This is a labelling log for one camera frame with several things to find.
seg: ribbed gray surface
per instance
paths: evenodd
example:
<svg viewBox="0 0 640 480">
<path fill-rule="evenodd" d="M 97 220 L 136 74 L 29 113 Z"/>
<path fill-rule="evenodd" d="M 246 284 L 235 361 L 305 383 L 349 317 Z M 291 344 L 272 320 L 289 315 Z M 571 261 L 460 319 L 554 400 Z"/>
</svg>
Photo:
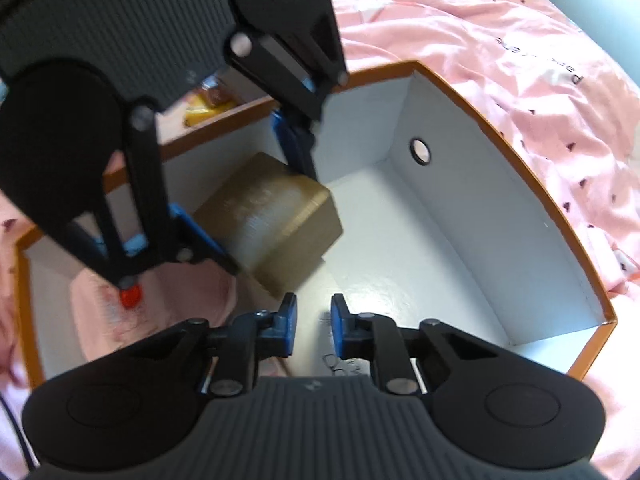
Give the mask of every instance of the ribbed gray surface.
<svg viewBox="0 0 640 480">
<path fill-rule="evenodd" d="M 31 480 L 91 474 L 43 466 Z M 100 480 L 602 480 L 587 461 L 513 472 L 475 460 L 434 427 L 419 400 L 380 393 L 368 377 L 261 378 L 211 402 L 193 432 L 146 465 Z"/>
<path fill-rule="evenodd" d="M 82 60 L 126 100 L 163 108 L 224 64 L 234 25 L 227 0 L 27 0 L 0 23 L 0 66 Z"/>
</svg>

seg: round hole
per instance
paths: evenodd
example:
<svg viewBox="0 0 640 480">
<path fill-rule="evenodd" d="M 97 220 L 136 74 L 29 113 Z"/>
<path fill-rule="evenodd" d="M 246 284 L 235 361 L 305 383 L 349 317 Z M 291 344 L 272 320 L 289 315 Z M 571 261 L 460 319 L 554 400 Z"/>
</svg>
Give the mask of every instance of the round hole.
<svg viewBox="0 0 640 480">
<path fill-rule="evenodd" d="M 422 139 L 411 139 L 409 150 L 411 156 L 421 166 L 426 166 L 431 162 L 431 150 Z"/>
</svg>

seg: open box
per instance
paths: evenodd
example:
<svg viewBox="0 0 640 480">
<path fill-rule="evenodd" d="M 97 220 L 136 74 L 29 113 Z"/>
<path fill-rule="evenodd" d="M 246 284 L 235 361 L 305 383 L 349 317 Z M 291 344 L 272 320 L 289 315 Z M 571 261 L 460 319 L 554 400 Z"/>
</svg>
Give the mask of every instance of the open box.
<svg viewBox="0 0 640 480">
<path fill-rule="evenodd" d="M 314 158 L 344 234 L 297 291 L 289 370 L 326 371 L 324 317 L 342 292 L 352 312 L 408 327 L 438 318 L 581 379 L 616 319 L 567 220 L 520 157 L 418 62 L 355 73 L 343 90 L 326 104 Z M 274 107 L 265 98 L 178 136 L 161 126 L 170 200 L 193 212 L 254 153 L 282 160 L 268 118 Z M 416 137 L 430 150 L 427 165 L 410 149 Z M 135 234 L 124 171 L 105 186 L 122 235 Z M 17 245 L 32 385 L 84 362 L 68 294 L 81 268 L 37 230 Z"/>
</svg>

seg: wrinkled pink blanket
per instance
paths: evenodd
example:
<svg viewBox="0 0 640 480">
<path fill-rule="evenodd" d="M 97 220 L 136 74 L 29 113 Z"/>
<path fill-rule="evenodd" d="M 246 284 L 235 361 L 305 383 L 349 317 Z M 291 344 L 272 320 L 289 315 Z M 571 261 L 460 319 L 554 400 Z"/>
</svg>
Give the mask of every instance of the wrinkled pink blanket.
<svg viewBox="0 0 640 480">
<path fill-rule="evenodd" d="M 594 464 L 612 479 L 640 466 L 640 402 L 633 362 L 640 323 L 638 177 L 626 162 L 640 123 L 637 89 L 547 0 L 333 0 L 350 70 L 420 59 L 447 79 L 513 145 L 545 184 L 611 291 L 620 320 L 587 382 L 606 404 Z M 2 391 L 20 409 L 12 244 L 26 221 L 0 205 Z M 24 472 L 8 426 L 0 468 Z"/>
</svg>

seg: gold box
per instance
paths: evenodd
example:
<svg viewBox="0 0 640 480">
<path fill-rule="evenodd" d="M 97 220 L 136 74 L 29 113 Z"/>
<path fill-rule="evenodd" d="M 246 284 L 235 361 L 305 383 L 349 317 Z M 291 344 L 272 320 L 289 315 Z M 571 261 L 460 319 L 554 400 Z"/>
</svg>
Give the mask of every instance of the gold box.
<svg viewBox="0 0 640 480">
<path fill-rule="evenodd" d="M 193 215 L 274 298 L 295 290 L 342 234 L 329 190 L 256 153 Z"/>
</svg>

